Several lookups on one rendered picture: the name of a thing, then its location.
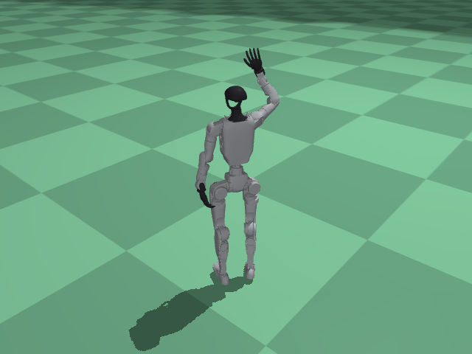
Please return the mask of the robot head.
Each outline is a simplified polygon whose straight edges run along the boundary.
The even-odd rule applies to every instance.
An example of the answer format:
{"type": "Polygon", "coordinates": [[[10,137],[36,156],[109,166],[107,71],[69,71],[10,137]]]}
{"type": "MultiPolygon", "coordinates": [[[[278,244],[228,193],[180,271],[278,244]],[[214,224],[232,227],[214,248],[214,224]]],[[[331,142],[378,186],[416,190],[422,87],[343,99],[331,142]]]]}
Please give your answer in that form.
{"type": "Polygon", "coordinates": [[[228,108],[232,110],[231,116],[230,118],[228,118],[228,120],[234,122],[246,121],[247,117],[242,115],[240,107],[242,100],[247,99],[247,94],[245,90],[240,86],[231,86],[227,90],[225,90],[225,98],[228,108]],[[234,101],[238,104],[235,107],[231,107],[229,105],[229,100],[234,101]]]}

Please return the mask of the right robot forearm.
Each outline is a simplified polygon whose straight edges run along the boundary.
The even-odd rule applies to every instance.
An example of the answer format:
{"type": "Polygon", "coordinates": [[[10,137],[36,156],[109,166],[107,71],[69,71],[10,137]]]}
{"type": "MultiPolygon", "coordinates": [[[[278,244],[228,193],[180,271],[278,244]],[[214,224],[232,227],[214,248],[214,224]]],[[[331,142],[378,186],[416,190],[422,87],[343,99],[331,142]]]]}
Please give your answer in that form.
{"type": "Polygon", "coordinates": [[[267,82],[266,76],[263,74],[263,72],[257,74],[257,82],[259,85],[261,85],[261,89],[264,91],[264,94],[266,96],[269,95],[273,103],[279,102],[280,99],[277,91],[271,86],[269,82],[267,82]]]}

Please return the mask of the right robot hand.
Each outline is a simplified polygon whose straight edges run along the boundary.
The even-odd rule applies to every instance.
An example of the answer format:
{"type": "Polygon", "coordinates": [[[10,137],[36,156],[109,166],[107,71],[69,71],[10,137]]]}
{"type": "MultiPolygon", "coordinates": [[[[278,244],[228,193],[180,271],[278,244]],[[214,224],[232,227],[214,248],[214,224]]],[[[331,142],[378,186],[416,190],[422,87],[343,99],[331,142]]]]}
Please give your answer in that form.
{"type": "Polygon", "coordinates": [[[246,50],[246,56],[249,59],[250,63],[245,58],[244,58],[244,62],[254,70],[254,73],[255,73],[256,77],[257,77],[257,74],[259,74],[261,72],[263,72],[263,74],[265,75],[264,68],[262,67],[262,61],[260,59],[259,49],[257,48],[258,59],[257,59],[256,52],[255,52],[254,48],[253,48],[253,52],[254,52],[255,59],[253,58],[253,55],[251,53],[251,49],[249,49],[249,52],[250,52],[251,58],[249,57],[249,54],[246,50]]]}

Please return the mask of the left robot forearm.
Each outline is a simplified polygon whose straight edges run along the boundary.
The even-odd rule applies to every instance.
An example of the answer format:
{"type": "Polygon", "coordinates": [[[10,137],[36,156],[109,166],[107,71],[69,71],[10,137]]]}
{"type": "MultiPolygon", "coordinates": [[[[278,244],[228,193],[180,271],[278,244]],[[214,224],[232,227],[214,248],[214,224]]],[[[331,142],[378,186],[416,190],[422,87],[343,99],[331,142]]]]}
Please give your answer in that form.
{"type": "Polygon", "coordinates": [[[199,188],[200,183],[204,183],[204,185],[206,186],[205,181],[206,181],[209,165],[205,163],[205,158],[206,158],[205,154],[201,152],[199,155],[198,172],[197,172],[196,182],[195,182],[195,187],[197,189],[200,189],[199,188]]]}

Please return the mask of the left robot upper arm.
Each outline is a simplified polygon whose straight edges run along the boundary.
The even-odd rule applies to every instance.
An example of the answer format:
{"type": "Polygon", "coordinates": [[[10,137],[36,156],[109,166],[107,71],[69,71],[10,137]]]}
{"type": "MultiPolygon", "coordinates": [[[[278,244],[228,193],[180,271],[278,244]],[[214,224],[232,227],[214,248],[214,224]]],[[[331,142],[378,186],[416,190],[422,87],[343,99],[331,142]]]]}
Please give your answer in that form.
{"type": "Polygon", "coordinates": [[[204,143],[203,153],[205,154],[205,163],[211,162],[214,158],[213,152],[215,149],[217,136],[221,134],[223,123],[221,121],[211,122],[206,127],[206,138],[204,143]]]}

